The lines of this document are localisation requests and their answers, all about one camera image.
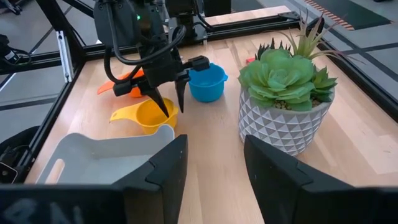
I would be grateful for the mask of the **white plastic basket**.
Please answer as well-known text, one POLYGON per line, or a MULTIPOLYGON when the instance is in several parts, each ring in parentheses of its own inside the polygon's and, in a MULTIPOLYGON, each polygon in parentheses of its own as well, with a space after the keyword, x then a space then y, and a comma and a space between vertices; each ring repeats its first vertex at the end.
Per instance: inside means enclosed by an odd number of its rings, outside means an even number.
POLYGON ((37 183, 46 183, 57 161, 64 167, 58 184, 112 184, 146 163, 175 138, 174 129, 162 125, 154 134, 113 139, 66 135, 56 146, 37 183))

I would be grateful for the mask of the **black hazard-striped floor mat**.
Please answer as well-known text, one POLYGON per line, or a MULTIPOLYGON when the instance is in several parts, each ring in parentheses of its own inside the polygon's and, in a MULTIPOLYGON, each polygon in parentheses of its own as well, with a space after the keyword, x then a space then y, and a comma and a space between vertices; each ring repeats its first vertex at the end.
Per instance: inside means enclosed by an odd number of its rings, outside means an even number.
POLYGON ((303 0, 347 30, 391 24, 389 19, 350 0, 303 0))

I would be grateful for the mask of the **orange measuring cup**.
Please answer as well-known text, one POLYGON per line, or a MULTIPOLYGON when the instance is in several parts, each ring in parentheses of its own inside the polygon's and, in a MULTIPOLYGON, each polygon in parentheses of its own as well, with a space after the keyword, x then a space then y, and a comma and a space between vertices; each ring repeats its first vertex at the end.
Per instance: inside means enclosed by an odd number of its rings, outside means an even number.
MULTIPOLYGON (((123 79, 126 78, 129 75, 129 73, 125 73, 124 75, 119 76, 119 79, 123 79)), ((137 77, 141 77, 144 75, 144 72, 142 69, 140 69, 136 74, 135 74, 135 78, 137 77)), ((98 89, 97 89, 97 94, 100 95, 103 92, 106 92, 108 90, 112 90, 114 86, 114 83, 112 81, 107 81, 106 83, 104 83, 103 85, 101 85, 98 89)), ((131 92, 128 94, 131 98, 141 98, 141 91, 138 87, 134 87, 131 92)))

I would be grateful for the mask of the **succulent plant in white pot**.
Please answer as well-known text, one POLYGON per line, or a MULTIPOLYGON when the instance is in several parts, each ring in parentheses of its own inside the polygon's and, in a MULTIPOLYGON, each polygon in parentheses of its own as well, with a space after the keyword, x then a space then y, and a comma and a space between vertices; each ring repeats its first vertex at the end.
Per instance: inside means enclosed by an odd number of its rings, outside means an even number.
POLYGON ((254 60, 240 71, 238 128, 242 140, 253 135, 291 156, 312 142, 335 95, 337 79, 313 60, 330 56, 341 60, 339 50, 319 50, 329 31, 320 16, 299 19, 298 35, 285 37, 289 45, 261 45, 254 60))

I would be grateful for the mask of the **yellow measuring cup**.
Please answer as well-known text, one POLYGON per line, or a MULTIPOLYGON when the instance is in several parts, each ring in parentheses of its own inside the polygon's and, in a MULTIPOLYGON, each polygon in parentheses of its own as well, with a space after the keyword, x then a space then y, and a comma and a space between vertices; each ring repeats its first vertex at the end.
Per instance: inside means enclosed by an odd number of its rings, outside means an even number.
POLYGON ((116 110, 109 121, 131 120, 142 128, 144 134, 154 134, 164 124, 174 129, 177 125, 178 107, 168 98, 164 98, 164 103, 169 116, 164 114, 155 101, 148 99, 116 110))

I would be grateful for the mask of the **large teal measuring cup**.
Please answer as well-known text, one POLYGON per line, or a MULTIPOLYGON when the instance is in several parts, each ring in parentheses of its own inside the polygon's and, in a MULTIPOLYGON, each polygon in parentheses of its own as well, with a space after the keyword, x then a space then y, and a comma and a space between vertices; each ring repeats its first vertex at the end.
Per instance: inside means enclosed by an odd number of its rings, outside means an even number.
POLYGON ((224 83, 228 80, 225 70, 215 63, 210 63, 210 67, 202 71, 191 69, 189 76, 190 92, 194 99, 202 103, 218 100, 223 94, 224 83))

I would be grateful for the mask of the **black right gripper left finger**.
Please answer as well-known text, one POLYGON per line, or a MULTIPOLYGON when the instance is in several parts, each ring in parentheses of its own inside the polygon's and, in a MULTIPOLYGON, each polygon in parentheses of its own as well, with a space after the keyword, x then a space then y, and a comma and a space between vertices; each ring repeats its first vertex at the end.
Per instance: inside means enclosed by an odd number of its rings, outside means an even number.
POLYGON ((178 224, 188 166, 181 134, 114 183, 124 196, 127 224, 178 224))

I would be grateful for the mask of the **silver aluminium post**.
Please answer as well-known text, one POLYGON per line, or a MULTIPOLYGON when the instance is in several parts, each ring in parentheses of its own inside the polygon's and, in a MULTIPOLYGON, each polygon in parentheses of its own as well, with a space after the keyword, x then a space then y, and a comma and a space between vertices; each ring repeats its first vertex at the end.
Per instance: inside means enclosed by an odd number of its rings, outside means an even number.
POLYGON ((70 83, 73 80, 74 72, 68 40, 62 30, 56 31, 56 35, 63 70, 63 77, 65 79, 65 83, 70 83))

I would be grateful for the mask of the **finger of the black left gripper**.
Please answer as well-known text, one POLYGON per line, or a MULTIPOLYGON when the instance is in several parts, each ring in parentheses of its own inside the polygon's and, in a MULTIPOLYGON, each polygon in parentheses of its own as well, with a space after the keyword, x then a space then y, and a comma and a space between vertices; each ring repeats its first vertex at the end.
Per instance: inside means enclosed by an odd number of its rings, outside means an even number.
POLYGON ((189 81, 190 81, 189 77, 180 77, 177 81, 175 81, 175 90, 177 94, 178 105, 182 113, 184 112, 185 87, 189 81))
POLYGON ((149 96, 158 105, 158 107, 162 110, 164 115, 166 115, 166 117, 169 117, 169 112, 167 110, 167 107, 166 107, 164 100, 157 88, 149 88, 147 90, 144 90, 143 94, 149 96))

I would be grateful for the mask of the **black aluminium table frame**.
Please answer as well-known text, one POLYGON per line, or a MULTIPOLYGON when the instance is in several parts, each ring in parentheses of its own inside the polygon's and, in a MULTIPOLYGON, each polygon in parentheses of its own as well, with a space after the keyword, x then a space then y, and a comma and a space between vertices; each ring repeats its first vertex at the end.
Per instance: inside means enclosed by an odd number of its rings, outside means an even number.
MULTIPOLYGON (((39 155, 47 136, 58 119, 86 62, 102 59, 107 48, 104 44, 82 45, 78 41, 78 32, 72 29, 72 25, 67 21, 67 18, 59 8, 56 0, 37 0, 37 2, 53 29, 58 32, 63 31, 66 33, 67 36, 65 41, 69 45, 70 52, 75 58, 72 61, 73 73, 67 76, 65 86, 55 100, 45 121, 37 131, 35 138, 32 140, 30 147, 32 153, 19 161, 19 165, 23 168, 22 173, 17 178, 20 182, 26 180, 37 155, 39 155)), ((272 16, 214 24, 210 31, 206 31, 203 34, 203 39, 211 42, 289 28, 297 29, 299 28, 299 22, 300 16, 297 12, 278 12, 272 16)), ((61 51, 47 52, 33 56, 23 54, 15 64, 9 64, 4 57, 0 57, 0 75, 61 66, 62 55, 61 51)), ((385 114, 398 123, 397 99, 388 94, 388 92, 380 87, 374 80, 367 77, 367 75, 355 66, 347 56, 330 56, 329 60, 340 70, 344 71, 346 76, 355 82, 357 87, 362 89, 385 114)))

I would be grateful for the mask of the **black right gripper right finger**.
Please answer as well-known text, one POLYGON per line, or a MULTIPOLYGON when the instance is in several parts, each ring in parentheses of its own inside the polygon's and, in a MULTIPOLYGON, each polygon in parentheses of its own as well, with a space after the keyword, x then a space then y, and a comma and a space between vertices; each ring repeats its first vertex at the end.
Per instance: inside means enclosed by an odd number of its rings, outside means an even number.
POLYGON ((371 224, 373 196, 253 135, 244 158, 266 224, 371 224))

